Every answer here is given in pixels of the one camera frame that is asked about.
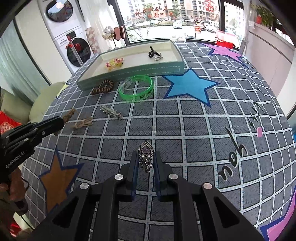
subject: green wristband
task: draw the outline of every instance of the green wristband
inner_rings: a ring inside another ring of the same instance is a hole
[[[143,92],[140,92],[138,94],[135,95],[127,95],[124,94],[124,91],[134,82],[136,81],[145,81],[147,83],[149,83],[149,87],[148,89],[146,89]],[[121,96],[122,99],[124,99],[125,101],[128,102],[135,102],[135,101],[139,101],[139,100],[143,100],[146,99],[152,92],[154,89],[154,84],[152,79],[147,76],[147,75],[136,75],[133,77],[129,77],[127,78],[120,86],[119,86],[119,94]]]

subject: metal bolt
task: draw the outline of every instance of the metal bolt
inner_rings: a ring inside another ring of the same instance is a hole
[[[89,184],[88,183],[81,183],[80,184],[80,188],[81,189],[87,189],[89,187]]]
[[[205,189],[211,189],[213,186],[210,183],[204,183],[204,188]]]
[[[123,175],[122,175],[122,174],[116,174],[116,175],[114,176],[114,178],[115,178],[116,180],[122,180],[122,179],[123,179]]]
[[[172,180],[176,180],[176,179],[178,178],[178,175],[175,174],[175,173],[171,173],[171,174],[169,174],[168,177],[169,177],[170,179],[172,179]]]

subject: green box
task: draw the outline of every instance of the green box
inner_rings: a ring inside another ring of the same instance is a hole
[[[161,52],[163,59],[155,61],[154,57],[149,58],[150,46],[156,52]],[[114,58],[123,58],[123,65],[108,71],[105,64]],[[135,75],[162,76],[184,72],[184,58],[174,43],[170,40],[158,40],[133,44],[98,55],[77,81],[77,85],[81,90],[88,90],[106,79],[119,82]]]

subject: white appliance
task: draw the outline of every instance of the white appliance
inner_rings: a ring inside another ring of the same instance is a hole
[[[76,0],[37,0],[38,6],[52,39],[65,34],[84,22]]]
[[[83,63],[88,61],[94,54],[91,50],[91,47],[89,46],[89,43],[87,42],[86,33],[80,26],[71,29],[63,35],[53,39],[54,44],[64,59],[67,67],[71,73],[74,74],[80,68],[80,64],[75,58],[73,51],[70,48],[66,48],[66,46],[69,44],[68,36],[70,36],[72,43]]]

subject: flower hair clip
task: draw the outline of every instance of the flower hair clip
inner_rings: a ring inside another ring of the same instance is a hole
[[[120,68],[122,64],[123,64],[123,58],[115,58],[107,62],[106,67],[108,68],[108,71],[110,71],[113,68]]]

